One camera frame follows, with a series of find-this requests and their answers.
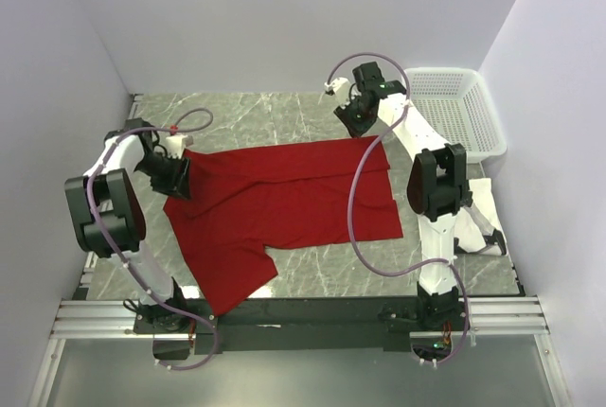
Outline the red t-shirt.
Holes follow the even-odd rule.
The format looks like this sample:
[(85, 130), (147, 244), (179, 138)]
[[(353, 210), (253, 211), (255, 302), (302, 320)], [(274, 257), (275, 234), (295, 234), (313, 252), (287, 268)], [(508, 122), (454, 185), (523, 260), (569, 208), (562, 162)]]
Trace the red t-shirt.
[(212, 312), (228, 313), (276, 277), (267, 248), (348, 242), (351, 190), (357, 240), (401, 237), (390, 166), (372, 141), (187, 153), (191, 198), (167, 199), (164, 212)]

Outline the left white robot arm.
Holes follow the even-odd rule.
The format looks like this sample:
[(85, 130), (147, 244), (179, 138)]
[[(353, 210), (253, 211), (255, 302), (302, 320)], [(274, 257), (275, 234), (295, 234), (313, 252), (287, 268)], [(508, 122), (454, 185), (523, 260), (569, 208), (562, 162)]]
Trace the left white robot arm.
[(107, 133), (98, 160), (81, 176), (68, 179), (64, 192), (77, 242), (85, 252), (106, 258), (138, 288), (143, 306), (161, 304), (155, 321), (166, 332), (183, 330), (189, 320), (178, 284), (152, 255), (147, 225), (131, 175), (149, 177), (151, 189), (167, 197), (189, 199), (190, 160), (185, 155), (192, 136), (160, 129), (141, 118)]

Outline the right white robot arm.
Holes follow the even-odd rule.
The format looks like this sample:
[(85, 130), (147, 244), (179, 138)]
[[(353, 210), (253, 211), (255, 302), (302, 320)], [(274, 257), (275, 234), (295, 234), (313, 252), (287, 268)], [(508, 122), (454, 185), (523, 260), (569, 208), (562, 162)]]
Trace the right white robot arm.
[(406, 188), (410, 208), (418, 218), (422, 260), (416, 319), (436, 330), (455, 318), (467, 318), (468, 301), (455, 261), (455, 221), (470, 203), (467, 153), (441, 136), (412, 101), (410, 81), (386, 80), (375, 62), (353, 71), (353, 80), (330, 75), (325, 92), (338, 101), (335, 115), (353, 137), (381, 120), (412, 160)]

